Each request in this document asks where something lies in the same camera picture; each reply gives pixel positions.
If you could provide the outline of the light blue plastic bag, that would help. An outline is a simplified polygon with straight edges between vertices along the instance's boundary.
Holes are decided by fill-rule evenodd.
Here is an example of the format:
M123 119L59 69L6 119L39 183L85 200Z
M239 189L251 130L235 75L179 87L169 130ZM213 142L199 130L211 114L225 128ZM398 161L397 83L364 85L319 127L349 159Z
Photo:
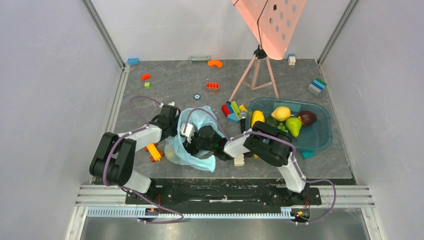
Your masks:
M180 136L181 127L188 120L188 123L193 125L196 130L204 126L211 126L221 138L225 138L226 134L221 131L221 125L210 106L195 107L192 113L191 110L191 108L186 108L179 114L176 125L177 135L165 139L164 156L176 165L191 166L197 170L212 173L216 169L216 157L209 155L205 158L204 155L209 154L208 150L200 150L195 155L188 153L183 146L186 139Z

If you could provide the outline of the yellow fake fruit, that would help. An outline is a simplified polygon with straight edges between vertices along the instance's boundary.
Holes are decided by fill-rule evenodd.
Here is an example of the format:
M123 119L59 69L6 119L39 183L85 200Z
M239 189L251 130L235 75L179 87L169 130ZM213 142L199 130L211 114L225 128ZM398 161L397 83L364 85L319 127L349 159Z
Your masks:
M265 116L262 111L255 110L251 115L250 126L253 127L256 122L265 122Z

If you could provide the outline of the yellow fake lemon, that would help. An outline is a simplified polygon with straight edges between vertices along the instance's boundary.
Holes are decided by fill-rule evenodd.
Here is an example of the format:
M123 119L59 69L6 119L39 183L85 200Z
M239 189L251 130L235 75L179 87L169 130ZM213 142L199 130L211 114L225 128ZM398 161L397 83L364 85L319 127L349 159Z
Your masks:
M271 116L279 122L284 122L292 115L289 107L279 106L271 113Z

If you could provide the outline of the green fake fruit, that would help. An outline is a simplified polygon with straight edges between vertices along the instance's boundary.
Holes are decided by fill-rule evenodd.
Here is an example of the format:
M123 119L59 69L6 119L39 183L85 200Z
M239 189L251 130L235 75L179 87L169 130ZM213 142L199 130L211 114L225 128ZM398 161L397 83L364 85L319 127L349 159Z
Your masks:
M285 126L291 135L297 138L302 128L302 121L298 117L290 117L285 121Z

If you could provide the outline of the dark red fake apple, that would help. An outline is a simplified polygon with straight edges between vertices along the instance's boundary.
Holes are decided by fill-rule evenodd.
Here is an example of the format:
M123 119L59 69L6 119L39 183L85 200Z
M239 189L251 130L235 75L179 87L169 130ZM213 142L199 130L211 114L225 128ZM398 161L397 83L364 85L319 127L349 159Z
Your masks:
M302 126L310 126L317 122L317 115L311 111L303 110L297 115L300 119Z

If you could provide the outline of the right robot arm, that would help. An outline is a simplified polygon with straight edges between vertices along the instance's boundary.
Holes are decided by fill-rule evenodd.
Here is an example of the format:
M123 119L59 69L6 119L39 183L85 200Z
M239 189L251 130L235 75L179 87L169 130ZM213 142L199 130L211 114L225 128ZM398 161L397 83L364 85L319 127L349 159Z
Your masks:
M292 140L284 131L269 124L257 121L251 129L230 139L219 135L211 125L206 125L187 136L183 147L191 155L208 151L223 161L234 160L245 153L257 155L279 170L293 203L302 204L309 198L306 177L296 163Z

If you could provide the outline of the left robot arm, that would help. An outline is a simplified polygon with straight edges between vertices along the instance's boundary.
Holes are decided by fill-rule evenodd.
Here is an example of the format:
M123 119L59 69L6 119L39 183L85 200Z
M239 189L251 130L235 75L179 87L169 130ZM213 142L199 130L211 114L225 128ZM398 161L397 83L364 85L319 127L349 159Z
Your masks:
M138 192L145 204L153 203L157 190L150 186L149 177L134 170L135 154L150 144L176 136L180 113L176 106L165 104L158 115L140 128L119 134L104 133L90 163L90 175L102 179L105 186Z

